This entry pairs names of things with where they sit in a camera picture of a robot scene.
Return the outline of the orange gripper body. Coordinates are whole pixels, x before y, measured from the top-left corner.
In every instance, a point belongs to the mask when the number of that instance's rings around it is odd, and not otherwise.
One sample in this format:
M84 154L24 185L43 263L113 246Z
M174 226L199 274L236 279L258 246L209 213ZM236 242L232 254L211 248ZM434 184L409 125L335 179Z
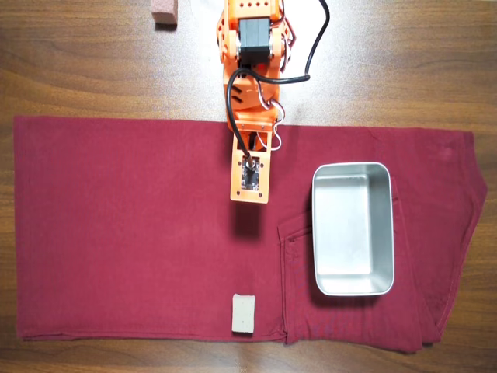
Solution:
M238 132L269 133L278 119L277 110L235 110L232 114Z

